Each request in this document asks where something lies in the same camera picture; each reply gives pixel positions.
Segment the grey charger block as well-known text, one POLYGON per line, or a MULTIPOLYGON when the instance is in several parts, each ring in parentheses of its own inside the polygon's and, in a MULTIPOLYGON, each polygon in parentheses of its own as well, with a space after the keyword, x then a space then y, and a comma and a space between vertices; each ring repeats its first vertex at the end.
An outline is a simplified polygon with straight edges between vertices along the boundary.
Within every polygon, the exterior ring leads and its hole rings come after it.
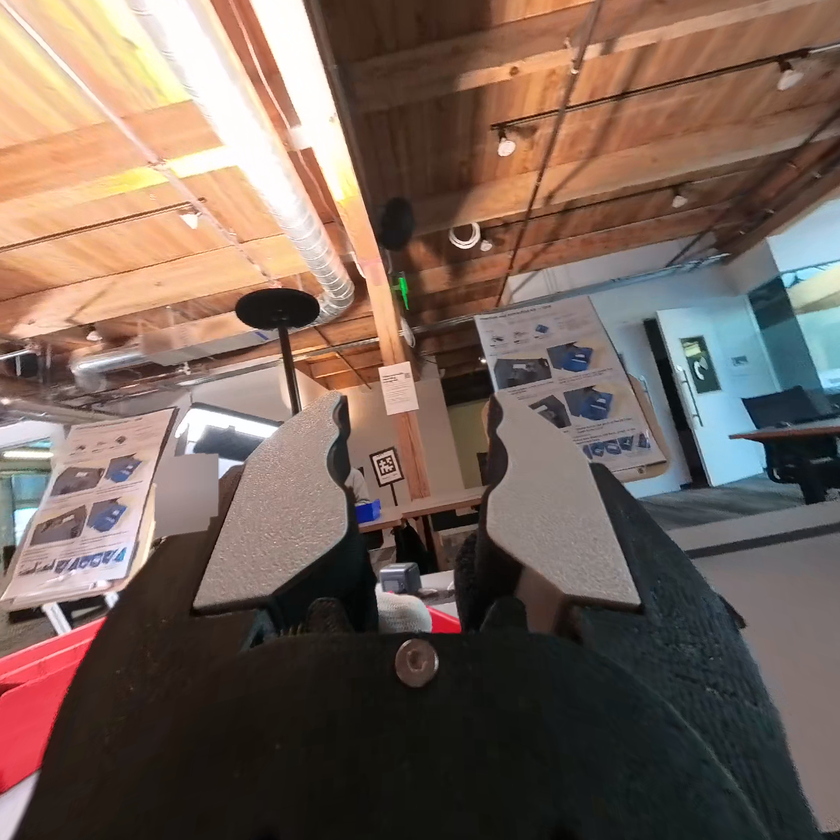
POLYGON ((422 575, 417 563, 390 563, 379 570, 379 584, 385 593, 418 595, 422 589, 422 575))

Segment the instruction poster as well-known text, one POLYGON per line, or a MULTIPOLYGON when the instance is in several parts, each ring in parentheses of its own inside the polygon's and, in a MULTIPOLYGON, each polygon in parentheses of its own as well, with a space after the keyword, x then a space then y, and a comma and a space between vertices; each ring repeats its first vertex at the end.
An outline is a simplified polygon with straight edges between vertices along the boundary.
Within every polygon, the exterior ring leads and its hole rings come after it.
POLYGON ((621 477, 663 458, 588 297, 493 311, 475 323, 495 390, 525 403, 584 457, 621 477))
POLYGON ((154 475, 177 410, 70 428, 2 592, 7 613, 117 592, 154 515, 154 475))

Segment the ribbed silver duct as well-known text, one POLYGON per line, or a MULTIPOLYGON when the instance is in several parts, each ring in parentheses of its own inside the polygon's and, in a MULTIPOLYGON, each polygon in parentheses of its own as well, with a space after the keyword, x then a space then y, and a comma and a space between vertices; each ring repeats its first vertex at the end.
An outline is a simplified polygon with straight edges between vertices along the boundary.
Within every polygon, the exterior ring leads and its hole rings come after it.
POLYGON ((343 315, 354 284, 212 4, 127 5, 320 285, 315 325, 343 315))

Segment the black office chair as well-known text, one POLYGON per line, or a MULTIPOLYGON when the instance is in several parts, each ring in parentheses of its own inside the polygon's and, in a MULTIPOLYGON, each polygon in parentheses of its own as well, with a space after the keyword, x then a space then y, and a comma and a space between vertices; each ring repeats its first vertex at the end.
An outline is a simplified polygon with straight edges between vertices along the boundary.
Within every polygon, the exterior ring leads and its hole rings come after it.
POLYGON ((824 395, 797 385, 741 402, 754 427, 741 438, 762 445, 772 482, 838 488, 838 409, 824 395))

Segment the long ceiling light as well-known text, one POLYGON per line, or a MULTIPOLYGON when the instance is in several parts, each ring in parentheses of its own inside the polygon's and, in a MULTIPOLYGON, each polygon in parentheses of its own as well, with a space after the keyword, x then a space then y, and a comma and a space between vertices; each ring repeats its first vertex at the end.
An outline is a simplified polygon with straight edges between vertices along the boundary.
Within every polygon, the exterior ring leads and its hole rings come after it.
POLYGON ((312 149, 339 207, 361 197, 336 101, 302 1, 251 3, 295 109, 305 146, 312 149))

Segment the silver air duct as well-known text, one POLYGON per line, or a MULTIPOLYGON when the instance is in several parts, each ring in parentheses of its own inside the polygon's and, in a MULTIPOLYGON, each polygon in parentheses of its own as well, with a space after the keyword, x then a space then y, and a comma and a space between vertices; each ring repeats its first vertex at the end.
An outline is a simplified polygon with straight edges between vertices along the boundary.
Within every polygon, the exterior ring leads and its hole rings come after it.
POLYGON ((71 355, 69 369, 76 386, 82 391, 99 392, 107 387, 108 376, 117 371, 147 364, 178 366, 219 354, 249 350, 276 338, 276 331, 248 330, 189 343, 185 328, 165 329, 161 335, 148 333, 116 349, 75 352, 71 355))

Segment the small tag sign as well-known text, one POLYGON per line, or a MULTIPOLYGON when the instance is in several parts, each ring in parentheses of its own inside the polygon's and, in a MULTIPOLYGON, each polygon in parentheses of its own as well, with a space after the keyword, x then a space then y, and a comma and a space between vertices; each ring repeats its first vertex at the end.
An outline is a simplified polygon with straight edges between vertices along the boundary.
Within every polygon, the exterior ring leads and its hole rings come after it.
POLYGON ((370 455, 373 475, 379 488, 391 492, 393 506, 398 505, 396 485, 405 479, 396 446, 390 446, 370 455))

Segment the red plastic bin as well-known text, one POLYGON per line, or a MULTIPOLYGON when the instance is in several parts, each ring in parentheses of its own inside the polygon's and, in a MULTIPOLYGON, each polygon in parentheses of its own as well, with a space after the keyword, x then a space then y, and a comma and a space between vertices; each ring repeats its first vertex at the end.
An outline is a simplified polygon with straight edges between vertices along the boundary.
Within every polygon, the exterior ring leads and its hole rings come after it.
MULTIPOLYGON (((1 792, 10 792, 36 772, 76 677, 97 676, 101 654, 111 653, 110 640, 98 634, 110 622, 94 622, 68 635, 2 658, 1 792)), ((138 650, 129 646, 129 673, 114 698, 118 713, 136 711, 149 700, 171 699, 197 676, 225 657, 255 647, 277 633, 265 611, 247 610, 210 617, 191 616, 164 628, 138 650)))

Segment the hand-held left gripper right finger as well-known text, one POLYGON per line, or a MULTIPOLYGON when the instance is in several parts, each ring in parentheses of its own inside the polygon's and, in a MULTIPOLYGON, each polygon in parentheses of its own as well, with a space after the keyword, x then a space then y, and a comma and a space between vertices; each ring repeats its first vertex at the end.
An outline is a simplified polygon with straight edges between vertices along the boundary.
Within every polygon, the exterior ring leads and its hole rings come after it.
POLYGON ((490 400, 478 592, 529 613, 642 605, 590 462, 569 436, 511 394, 490 400))

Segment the instruction sheet on stand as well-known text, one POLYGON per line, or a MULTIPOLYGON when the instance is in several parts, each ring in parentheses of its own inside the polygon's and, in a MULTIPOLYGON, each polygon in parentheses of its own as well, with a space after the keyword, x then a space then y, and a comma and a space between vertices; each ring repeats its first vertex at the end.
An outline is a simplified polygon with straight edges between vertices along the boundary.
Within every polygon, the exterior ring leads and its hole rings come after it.
POLYGON ((647 431, 652 440, 656 442, 658 450, 663 458, 652 465, 645 465, 637 468, 637 475, 634 477, 623 477, 621 481, 624 483, 634 482, 639 480, 657 479, 666 475, 671 467, 671 453, 668 446, 667 438, 658 421, 655 407, 650 398, 647 385, 644 380, 637 378, 632 374, 627 374, 627 379, 633 389, 633 393, 643 412, 647 431))

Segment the led panel lamp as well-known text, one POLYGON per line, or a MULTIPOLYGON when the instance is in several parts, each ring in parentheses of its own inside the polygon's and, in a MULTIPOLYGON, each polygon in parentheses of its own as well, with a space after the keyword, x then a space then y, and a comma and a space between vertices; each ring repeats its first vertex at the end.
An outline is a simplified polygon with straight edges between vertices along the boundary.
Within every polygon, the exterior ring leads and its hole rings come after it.
POLYGON ((282 422, 196 402, 185 411, 175 429, 176 452, 216 455, 243 463, 281 425, 282 422))

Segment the black round ceiling speaker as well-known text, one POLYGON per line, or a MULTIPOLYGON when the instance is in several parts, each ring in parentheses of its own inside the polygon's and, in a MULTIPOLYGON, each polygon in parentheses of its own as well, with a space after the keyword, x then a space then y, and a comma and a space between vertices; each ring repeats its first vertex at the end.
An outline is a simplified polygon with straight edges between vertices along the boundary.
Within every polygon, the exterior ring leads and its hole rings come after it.
POLYGON ((381 248, 399 253, 410 243, 415 229, 412 203, 404 196, 394 196, 382 205, 376 216, 374 236, 381 248))

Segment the black disc pole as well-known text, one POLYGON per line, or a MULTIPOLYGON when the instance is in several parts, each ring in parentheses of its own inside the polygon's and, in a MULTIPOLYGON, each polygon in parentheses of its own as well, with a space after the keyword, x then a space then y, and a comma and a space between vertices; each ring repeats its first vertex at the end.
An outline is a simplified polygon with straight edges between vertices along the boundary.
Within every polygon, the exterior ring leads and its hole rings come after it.
POLYGON ((234 308, 239 321, 254 330, 277 331, 292 415, 301 411, 297 372, 292 359, 290 332, 312 326, 320 315, 319 301, 303 290, 268 288, 241 297, 234 308))

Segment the booth window with sign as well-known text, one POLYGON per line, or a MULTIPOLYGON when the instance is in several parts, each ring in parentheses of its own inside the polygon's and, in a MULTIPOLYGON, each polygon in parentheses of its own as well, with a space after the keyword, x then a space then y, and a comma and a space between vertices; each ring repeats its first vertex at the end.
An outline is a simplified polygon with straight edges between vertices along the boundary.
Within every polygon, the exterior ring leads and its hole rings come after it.
POLYGON ((706 338, 698 335, 681 338, 679 341, 688 365, 689 378, 696 393, 702 395, 719 392, 721 384, 706 338))

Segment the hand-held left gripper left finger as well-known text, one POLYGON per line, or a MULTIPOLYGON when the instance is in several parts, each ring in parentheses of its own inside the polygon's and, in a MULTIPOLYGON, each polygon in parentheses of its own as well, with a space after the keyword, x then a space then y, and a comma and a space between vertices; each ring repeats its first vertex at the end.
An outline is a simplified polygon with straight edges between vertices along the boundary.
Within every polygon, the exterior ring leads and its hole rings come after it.
POLYGON ((265 605, 350 534, 347 399, 327 392, 247 458, 193 601, 199 613, 265 605))

